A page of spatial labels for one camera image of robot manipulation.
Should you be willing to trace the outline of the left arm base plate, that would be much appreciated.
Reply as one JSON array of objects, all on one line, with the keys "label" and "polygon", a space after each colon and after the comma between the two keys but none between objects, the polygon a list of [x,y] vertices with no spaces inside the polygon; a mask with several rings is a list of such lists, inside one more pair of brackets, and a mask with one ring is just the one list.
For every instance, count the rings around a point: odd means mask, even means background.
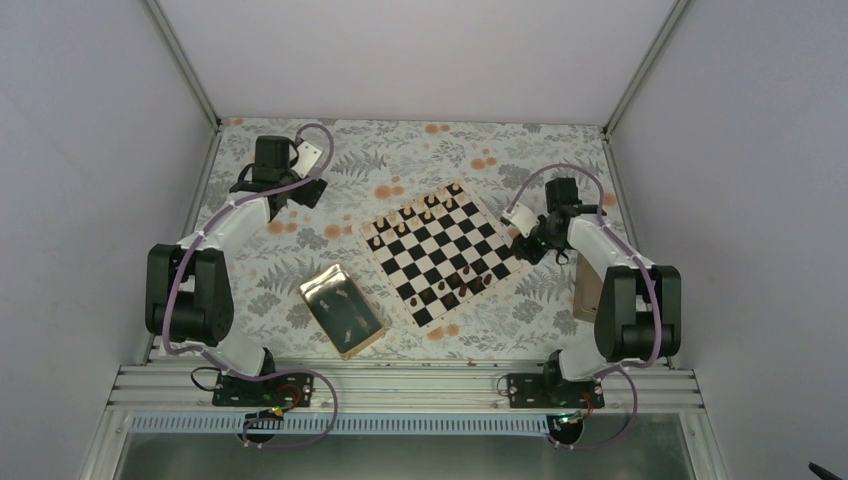
[{"label": "left arm base plate", "polygon": [[309,407],[314,380],[312,374],[300,372],[262,382],[220,375],[211,403],[215,407]]}]

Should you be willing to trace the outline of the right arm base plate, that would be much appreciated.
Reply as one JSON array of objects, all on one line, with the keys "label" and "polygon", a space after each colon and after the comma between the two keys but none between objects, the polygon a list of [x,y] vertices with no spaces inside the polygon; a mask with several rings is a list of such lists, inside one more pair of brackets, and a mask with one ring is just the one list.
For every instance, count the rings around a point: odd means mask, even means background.
[{"label": "right arm base plate", "polygon": [[603,389],[596,382],[567,381],[541,373],[507,374],[505,390],[513,409],[603,408]]}]

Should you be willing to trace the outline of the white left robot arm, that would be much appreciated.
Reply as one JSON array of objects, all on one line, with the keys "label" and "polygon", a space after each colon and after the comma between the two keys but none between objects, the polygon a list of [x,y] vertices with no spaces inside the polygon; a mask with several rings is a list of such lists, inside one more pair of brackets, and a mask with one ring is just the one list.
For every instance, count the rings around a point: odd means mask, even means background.
[{"label": "white left robot arm", "polygon": [[263,135],[254,160],[238,174],[221,208],[199,229],[147,256],[145,325],[172,356],[198,355],[255,405],[270,402],[278,377],[263,347],[234,325],[230,266],[237,253],[289,202],[314,207],[327,183],[321,175],[330,151],[293,138]]}]

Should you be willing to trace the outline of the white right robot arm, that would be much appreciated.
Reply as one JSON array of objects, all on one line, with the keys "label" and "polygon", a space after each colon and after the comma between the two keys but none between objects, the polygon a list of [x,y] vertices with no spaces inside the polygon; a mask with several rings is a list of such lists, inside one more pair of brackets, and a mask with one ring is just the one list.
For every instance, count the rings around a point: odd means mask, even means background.
[{"label": "white right robot arm", "polygon": [[593,337],[554,356],[553,373],[541,384],[544,399],[565,407],[580,382],[614,368],[647,368],[676,355],[682,344],[682,279],[677,268],[639,253],[607,223],[602,205],[583,202],[573,178],[545,185],[546,211],[535,214],[513,200],[504,224],[517,229],[511,251],[538,264],[550,251],[576,252],[601,281]]}]

